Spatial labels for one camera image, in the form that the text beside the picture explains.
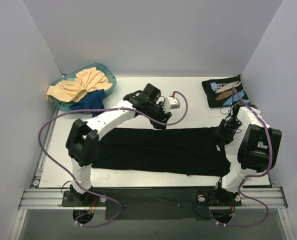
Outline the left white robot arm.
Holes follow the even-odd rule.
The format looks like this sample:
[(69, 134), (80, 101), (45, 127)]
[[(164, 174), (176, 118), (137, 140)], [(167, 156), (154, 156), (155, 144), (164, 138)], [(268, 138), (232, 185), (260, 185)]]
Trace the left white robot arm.
[(80, 206), (90, 203), (92, 194), (88, 191), (92, 188), (91, 168), (93, 161), (100, 152), (100, 140), (118, 125), (135, 118), (139, 111), (150, 118), (155, 129), (165, 129), (166, 123), (172, 116), (170, 110), (173, 104), (177, 104), (172, 96), (161, 97), (161, 91), (147, 84), (144, 90), (138, 90), (127, 94), (120, 100), (115, 108), (107, 110), (98, 116), (86, 121), (77, 119), (74, 121), (66, 148), (71, 157), (72, 174), (74, 179), (70, 185), (73, 200)]

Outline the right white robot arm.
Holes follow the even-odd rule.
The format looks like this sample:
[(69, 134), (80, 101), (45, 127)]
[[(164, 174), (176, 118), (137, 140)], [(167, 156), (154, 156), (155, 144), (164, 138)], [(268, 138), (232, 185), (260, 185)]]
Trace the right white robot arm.
[(229, 200), (229, 192), (237, 193), (249, 179), (268, 174), (276, 165), (282, 132), (269, 126), (253, 104), (238, 101), (233, 105), (228, 117), (222, 119), (215, 130), (215, 144), (221, 147), (232, 143), (239, 127), (244, 127), (245, 132), (237, 151), (237, 162), (221, 178), (221, 187), (211, 193), (218, 205)]

